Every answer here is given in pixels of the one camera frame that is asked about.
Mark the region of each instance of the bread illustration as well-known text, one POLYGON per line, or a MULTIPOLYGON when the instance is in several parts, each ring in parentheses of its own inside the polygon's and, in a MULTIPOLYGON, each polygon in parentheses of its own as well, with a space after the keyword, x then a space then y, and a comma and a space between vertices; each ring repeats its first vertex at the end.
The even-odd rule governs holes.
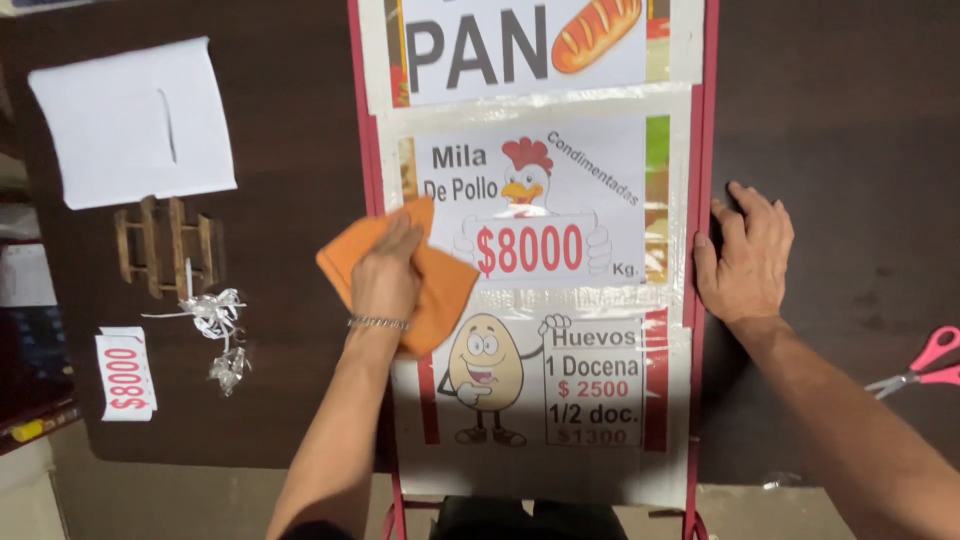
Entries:
POLYGON ((592 64, 636 24, 645 0, 591 0, 553 43, 553 65, 576 73, 592 64))

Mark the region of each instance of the egg's mouth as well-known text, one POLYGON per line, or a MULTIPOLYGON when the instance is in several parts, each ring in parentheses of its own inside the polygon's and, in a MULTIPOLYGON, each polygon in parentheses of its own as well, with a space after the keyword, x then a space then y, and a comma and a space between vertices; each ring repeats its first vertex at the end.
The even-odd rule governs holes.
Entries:
POLYGON ((478 366, 471 364, 464 359, 464 363, 467 365, 467 373, 470 374, 470 378, 476 380, 481 384, 490 384, 496 382, 496 377, 493 376, 493 366, 478 366))

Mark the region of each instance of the orange cloth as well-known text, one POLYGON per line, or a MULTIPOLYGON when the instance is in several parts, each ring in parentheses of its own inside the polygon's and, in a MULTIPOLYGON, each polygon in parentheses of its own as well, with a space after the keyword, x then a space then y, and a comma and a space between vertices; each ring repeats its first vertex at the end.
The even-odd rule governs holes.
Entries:
MULTIPOLYGON (((480 273, 469 264, 426 245, 433 226, 433 199, 421 197, 398 211, 407 212, 412 223, 423 227, 423 240, 412 259, 414 268, 422 277, 420 295, 410 330, 400 337, 401 347, 420 356, 439 347, 453 333, 480 273)), ((353 265, 387 231, 387 219, 385 216, 365 217, 349 226, 317 254, 317 264, 348 309, 353 265)))

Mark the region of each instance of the scissors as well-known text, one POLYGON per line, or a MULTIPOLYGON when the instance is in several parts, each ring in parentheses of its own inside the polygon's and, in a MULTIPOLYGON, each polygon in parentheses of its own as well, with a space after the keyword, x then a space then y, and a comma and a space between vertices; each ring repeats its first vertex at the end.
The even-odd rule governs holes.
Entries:
POLYGON ((920 355, 910 363, 909 371, 902 375, 891 377, 890 379, 874 382, 864 387, 864 390, 880 390, 877 392, 876 398, 882 400, 913 382, 919 382, 920 384, 948 382, 950 384, 960 385, 960 364, 930 373, 920 373, 926 366, 937 360, 937 358, 957 347, 960 347, 960 329, 956 327, 940 327, 930 336, 930 339, 926 341, 926 347, 920 352, 920 355))

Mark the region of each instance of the red frame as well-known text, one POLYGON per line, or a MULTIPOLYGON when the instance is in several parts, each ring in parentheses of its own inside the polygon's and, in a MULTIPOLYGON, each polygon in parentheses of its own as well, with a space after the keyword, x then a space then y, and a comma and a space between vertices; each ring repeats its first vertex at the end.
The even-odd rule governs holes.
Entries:
MULTIPOLYGON (((377 138, 376 117, 368 113, 367 87, 364 80, 363 50, 360 42, 360 13, 357 0, 347 0, 350 26, 350 47, 353 54, 353 81, 356 91, 357 122, 360 132, 360 155, 364 187, 367 194, 367 215, 382 215, 383 182, 380 170, 380 147, 377 138)), ((704 81, 692 88, 690 126, 690 179, 687 201, 686 245, 693 245, 693 235, 709 228, 710 181, 713 166, 713 117, 716 105, 717 32, 720 0, 706 0, 704 13, 704 81)), ((703 374, 704 305, 694 287, 692 251, 686 257, 684 326, 693 329, 692 369, 690 372, 690 440, 687 460, 686 509, 684 511, 683 540, 707 540, 707 528, 697 513, 697 455, 700 432, 700 391, 703 374)), ((383 408, 390 418, 385 419, 393 434, 392 398, 388 392, 383 408)), ((397 473, 396 441, 391 437, 394 504, 383 524, 383 538, 390 537, 396 522, 397 538, 406 540, 406 520, 403 508, 436 507, 435 504, 406 503, 400 489, 397 473)))

